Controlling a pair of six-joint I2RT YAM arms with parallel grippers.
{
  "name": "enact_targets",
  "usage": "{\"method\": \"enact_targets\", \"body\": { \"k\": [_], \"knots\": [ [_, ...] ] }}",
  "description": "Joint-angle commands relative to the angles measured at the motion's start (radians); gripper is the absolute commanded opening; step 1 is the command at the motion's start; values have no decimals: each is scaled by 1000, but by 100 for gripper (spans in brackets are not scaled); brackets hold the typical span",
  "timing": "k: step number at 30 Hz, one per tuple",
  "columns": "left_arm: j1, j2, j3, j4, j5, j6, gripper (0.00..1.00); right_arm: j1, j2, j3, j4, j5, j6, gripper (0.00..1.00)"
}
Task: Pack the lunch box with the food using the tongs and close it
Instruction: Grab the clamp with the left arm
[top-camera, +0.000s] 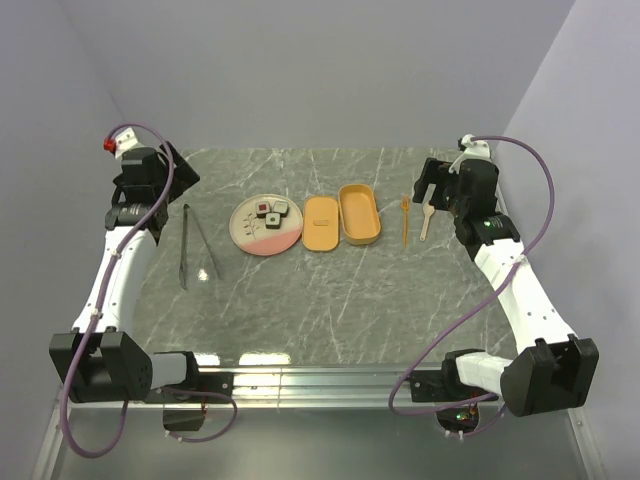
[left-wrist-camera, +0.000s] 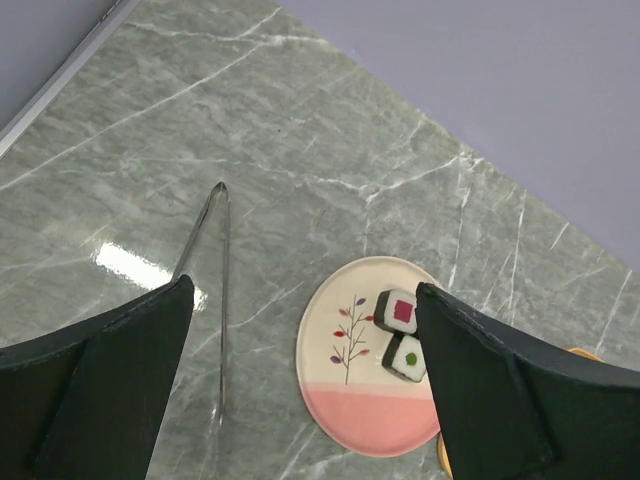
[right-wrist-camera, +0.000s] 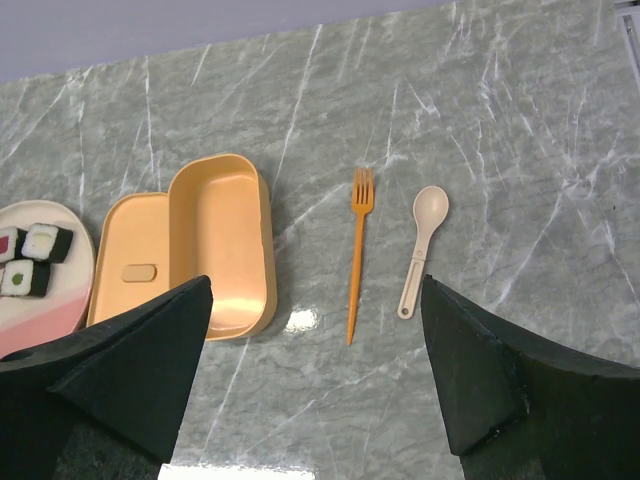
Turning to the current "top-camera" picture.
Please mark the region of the metal serving tongs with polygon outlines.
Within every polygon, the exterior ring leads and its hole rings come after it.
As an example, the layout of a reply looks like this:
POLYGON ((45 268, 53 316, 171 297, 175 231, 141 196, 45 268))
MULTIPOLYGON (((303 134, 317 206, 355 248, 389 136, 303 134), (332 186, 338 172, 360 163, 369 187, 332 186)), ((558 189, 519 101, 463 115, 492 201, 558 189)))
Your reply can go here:
POLYGON ((193 207, 182 207, 179 285, 184 291, 201 284, 221 280, 222 274, 216 255, 201 221, 193 207))

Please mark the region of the sushi roll red centre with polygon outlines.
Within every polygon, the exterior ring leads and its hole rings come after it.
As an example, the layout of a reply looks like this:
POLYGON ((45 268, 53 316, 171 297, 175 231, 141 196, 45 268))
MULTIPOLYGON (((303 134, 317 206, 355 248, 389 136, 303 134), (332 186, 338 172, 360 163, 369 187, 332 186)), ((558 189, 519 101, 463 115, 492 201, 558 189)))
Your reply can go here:
POLYGON ((255 203, 255 215, 257 218, 265 218, 271 212, 269 201, 259 201, 255 203))

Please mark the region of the sushi roll green centre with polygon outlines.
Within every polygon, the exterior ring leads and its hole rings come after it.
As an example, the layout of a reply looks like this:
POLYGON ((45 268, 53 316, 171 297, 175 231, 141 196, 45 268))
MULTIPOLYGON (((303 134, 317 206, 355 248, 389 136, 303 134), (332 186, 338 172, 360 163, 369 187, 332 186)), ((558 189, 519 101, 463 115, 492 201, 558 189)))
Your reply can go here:
POLYGON ((270 212, 265 218, 265 228, 270 230, 277 230, 281 228, 282 217, 278 214, 270 212))

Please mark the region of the sushi roll white top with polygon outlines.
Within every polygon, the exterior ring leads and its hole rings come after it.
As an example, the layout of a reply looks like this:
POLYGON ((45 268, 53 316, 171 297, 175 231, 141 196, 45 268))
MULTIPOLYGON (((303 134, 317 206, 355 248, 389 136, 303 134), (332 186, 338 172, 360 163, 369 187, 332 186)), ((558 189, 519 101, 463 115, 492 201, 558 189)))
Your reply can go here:
POLYGON ((276 200, 272 204, 271 212, 286 217, 289 213, 289 202, 286 200, 276 200))

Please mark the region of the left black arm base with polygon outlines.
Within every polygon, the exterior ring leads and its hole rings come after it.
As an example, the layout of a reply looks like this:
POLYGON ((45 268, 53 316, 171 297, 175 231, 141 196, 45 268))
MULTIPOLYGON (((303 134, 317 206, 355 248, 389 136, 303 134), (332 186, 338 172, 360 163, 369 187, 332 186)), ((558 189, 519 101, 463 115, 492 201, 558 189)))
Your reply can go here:
POLYGON ((194 386, 177 385, 151 391, 145 403, 160 407, 165 430, 176 435, 210 436, 234 418, 234 374, 201 374, 194 386))

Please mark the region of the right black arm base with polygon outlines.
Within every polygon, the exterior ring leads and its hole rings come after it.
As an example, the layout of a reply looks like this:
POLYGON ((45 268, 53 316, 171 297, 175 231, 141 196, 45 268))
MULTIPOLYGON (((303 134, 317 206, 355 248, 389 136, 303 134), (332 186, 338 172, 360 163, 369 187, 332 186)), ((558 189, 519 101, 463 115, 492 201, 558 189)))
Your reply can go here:
MULTIPOLYGON (((497 400, 495 394, 479 388, 450 381, 441 370, 414 370, 408 377, 413 403, 450 404, 486 396, 486 401, 497 400)), ((441 409, 435 413, 439 426, 446 436, 455 435, 459 440, 474 436, 482 430, 478 403, 441 409)))

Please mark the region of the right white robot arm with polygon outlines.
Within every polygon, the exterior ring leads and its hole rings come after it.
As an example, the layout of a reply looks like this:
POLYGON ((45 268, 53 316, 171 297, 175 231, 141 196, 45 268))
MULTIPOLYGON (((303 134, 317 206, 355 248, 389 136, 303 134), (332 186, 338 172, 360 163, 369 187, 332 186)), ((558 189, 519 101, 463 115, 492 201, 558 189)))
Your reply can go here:
POLYGON ((497 294, 516 341, 507 360, 471 349, 446 355, 442 391, 460 400, 490 392, 517 417, 579 408, 586 402, 599 351, 562 319, 537 279, 512 220, 497 208, 498 168, 483 159, 459 166, 429 158, 413 200, 453 217, 456 237, 497 294))

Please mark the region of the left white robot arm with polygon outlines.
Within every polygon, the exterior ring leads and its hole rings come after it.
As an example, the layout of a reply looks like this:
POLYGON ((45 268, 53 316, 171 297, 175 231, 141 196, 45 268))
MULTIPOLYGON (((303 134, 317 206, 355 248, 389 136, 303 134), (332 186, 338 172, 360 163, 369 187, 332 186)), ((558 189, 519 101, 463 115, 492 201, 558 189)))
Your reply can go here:
POLYGON ((156 148, 106 142, 121 172, 105 215, 105 247, 98 275, 70 332, 56 334, 49 354, 74 403, 141 401, 163 388, 178 401, 202 388, 195 356, 149 354, 131 337, 142 285, 168 220, 168 206, 200 177, 171 143, 156 148))

